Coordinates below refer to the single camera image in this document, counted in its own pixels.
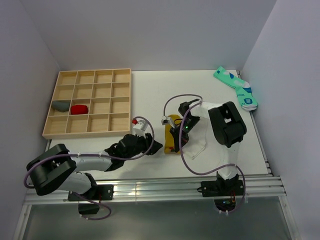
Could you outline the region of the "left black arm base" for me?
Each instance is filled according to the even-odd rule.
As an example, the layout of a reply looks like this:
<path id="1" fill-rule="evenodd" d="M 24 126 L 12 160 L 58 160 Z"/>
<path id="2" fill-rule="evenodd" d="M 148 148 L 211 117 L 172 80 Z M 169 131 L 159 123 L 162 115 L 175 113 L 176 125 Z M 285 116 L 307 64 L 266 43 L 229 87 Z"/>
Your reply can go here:
<path id="1" fill-rule="evenodd" d="M 90 189 L 86 193 L 79 194 L 75 192 L 69 192 L 68 202 L 81 202 L 86 203 L 78 204 L 78 213 L 83 217 L 89 217 L 96 215 L 99 210 L 104 207 L 103 201 L 110 201 L 113 199 L 114 185 L 113 184 L 98 184 Z"/>

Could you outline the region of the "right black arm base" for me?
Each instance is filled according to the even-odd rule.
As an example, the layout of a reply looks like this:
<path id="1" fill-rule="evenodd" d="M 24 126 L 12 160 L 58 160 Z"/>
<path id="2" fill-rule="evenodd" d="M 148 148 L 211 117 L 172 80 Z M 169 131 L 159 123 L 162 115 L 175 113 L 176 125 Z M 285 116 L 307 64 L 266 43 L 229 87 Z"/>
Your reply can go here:
<path id="1" fill-rule="evenodd" d="M 202 197 L 224 197 L 215 199 L 214 204 L 219 211 L 229 213 L 237 206 L 236 197 L 244 196 L 245 187 L 242 180 L 236 175 L 233 179 L 224 180 L 217 178 L 212 181 L 202 181 L 197 192 L 202 194 Z"/>

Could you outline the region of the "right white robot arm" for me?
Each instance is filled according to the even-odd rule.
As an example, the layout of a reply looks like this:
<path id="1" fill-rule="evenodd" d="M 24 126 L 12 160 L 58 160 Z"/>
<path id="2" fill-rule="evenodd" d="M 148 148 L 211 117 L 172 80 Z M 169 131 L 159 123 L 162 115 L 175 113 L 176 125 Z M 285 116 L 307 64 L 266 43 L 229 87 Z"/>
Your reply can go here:
<path id="1" fill-rule="evenodd" d="M 229 194 L 234 188 L 232 180 L 243 173 L 237 160 L 240 143 L 247 133 L 247 127 L 235 104 L 232 101 L 220 104 L 195 99 L 181 103 L 178 112 L 182 115 L 182 120 L 178 126 L 170 129 L 174 152 L 180 153 L 183 164 L 194 175 L 205 176 L 216 172 L 217 177 L 221 178 L 216 183 L 217 191 L 222 195 Z M 182 152 L 182 147 L 189 141 L 188 133 L 201 118 L 209 120 L 215 140 L 222 147 L 222 166 L 202 173 L 188 166 Z"/>

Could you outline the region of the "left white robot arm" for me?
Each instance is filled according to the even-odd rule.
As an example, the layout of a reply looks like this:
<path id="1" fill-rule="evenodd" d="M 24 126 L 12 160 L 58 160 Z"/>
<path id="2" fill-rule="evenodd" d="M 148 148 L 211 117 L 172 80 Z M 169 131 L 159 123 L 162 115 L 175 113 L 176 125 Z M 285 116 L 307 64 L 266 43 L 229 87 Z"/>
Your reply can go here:
<path id="1" fill-rule="evenodd" d="M 123 167 L 126 161 L 152 156 L 162 147 L 150 133 L 144 136 L 126 134 L 99 153 L 72 154 L 60 143 L 28 163 L 30 188 L 35 189 L 38 196 L 62 190 L 70 192 L 71 200 L 96 200 L 105 193 L 89 171 L 113 172 Z"/>

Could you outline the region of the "yellow sock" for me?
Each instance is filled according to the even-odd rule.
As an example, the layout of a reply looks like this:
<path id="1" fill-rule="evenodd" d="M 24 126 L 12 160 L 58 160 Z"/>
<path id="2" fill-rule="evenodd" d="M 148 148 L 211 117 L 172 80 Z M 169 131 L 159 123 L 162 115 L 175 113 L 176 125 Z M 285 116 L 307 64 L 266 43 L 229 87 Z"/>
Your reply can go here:
<path id="1" fill-rule="evenodd" d="M 170 118 L 172 118 L 172 120 L 176 123 L 176 124 L 180 124 L 182 121 L 181 116 L 179 116 L 178 114 L 171 114 L 169 115 Z M 175 152 L 175 144 L 174 144 L 174 138 L 172 136 L 172 134 L 170 133 L 170 129 L 171 129 L 171 125 L 168 123 L 165 125 L 165 131 L 164 131 L 164 153 L 166 155 L 179 155 L 180 152 Z"/>

